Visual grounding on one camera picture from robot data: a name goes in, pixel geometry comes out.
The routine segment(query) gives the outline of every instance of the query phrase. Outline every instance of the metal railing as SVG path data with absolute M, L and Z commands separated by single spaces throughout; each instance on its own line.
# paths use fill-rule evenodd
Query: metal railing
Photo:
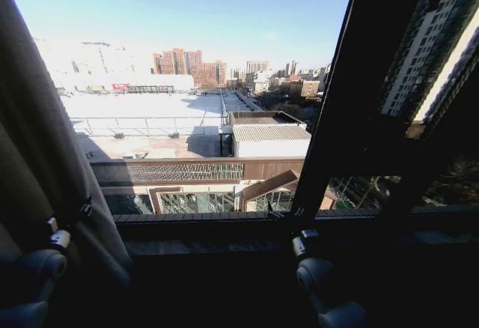
M 100 186 L 239 183 L 266 180 L 292 169 L 302 170 L 304 157 L 190 158 L 91 161 Z
M 71 117 L 73 129 L 87 136 L 217 136 L 227 117 Z

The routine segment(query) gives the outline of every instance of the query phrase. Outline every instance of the window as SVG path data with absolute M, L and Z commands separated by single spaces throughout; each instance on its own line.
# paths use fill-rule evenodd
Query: window
M 157 214 L 234 211 L 234 194 L 232 192 L 157 193 L 157 195 L 160 209 Z

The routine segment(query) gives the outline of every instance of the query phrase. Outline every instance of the white building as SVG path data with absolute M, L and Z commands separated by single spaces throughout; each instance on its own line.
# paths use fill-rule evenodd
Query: white building
M 234 125 L 235 157 L 305 157 L 311 134 L 289 124 Z
M 409 42 L 409 48 L 401 60 L 396 78 L 388 90 L 381 113 L 398 116 L 409 93 L 415 90 L 417 84 L 422 83 L 421 69 L 456 1 L 441 0 L 436 10 L 423 15 L 417 34 Z
M 260 94 L 261 92 L 268 91 L 268 73 L 266 71 L 247 73 L 245 86 L 249 88 L 253 94 Z

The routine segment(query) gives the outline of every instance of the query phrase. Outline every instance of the wall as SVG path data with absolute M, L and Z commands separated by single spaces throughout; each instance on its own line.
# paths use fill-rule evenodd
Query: wall
M 304 157 L 309 140 L 234 141 L 235 157 Z

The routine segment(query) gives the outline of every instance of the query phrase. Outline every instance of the metal window frame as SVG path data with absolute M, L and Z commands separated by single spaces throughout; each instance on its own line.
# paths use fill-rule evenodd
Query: metal window frame
M 292 214 L 313 219 L 331 177 L 399 174 L 407 165 L 365 151 L 368 115 L 418 0 L 350 0 L 332 61 L 323 105 L 299 179 Z M 378 32 L 388 32 L 381 40 Z M 364 60 L 378 58 L 373 62 Z M 357 77 L 368 75 L 367 90 Z

